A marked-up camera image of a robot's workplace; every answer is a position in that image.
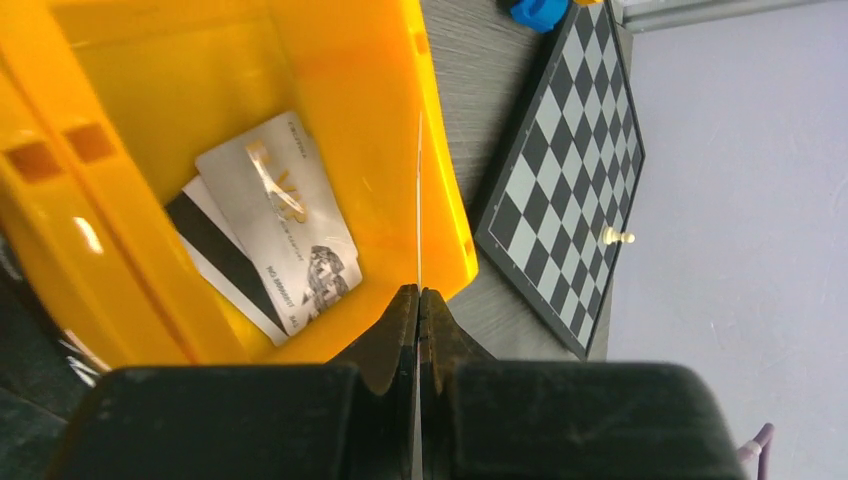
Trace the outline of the white card with magnetic stripe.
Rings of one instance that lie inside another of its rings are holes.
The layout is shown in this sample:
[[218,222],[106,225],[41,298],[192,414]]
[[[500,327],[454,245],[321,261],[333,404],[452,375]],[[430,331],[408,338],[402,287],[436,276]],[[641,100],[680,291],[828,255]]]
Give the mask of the white card with magnetic stripe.
[[[423,140],[423,112],[418,116],[417,133],[417,157],[415,171],[415,234],[416,234],[416,287],[418,297],[421,297],[422,289],[422,140]],[[411,446],[411,479],[423,480],[423,440],[421,420],[421,346],[420,319],[416,314],[416,342],[414,366],[414,391],[413,391],[413,428]]]

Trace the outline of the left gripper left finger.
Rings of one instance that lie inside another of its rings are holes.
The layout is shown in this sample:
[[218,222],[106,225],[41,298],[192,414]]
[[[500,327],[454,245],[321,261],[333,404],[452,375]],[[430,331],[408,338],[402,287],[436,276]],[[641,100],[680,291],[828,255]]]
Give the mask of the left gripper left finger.
[[50,479],[408,479],[419,291],[323,364],[131,367],[103,377]]

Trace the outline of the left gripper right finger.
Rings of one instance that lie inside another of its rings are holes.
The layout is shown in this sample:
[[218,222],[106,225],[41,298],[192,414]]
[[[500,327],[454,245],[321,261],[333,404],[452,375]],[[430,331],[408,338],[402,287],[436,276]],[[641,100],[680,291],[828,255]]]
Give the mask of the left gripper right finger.
[[427,479],[741,479],[717,401],[672,363],[493,358],[419,303]]

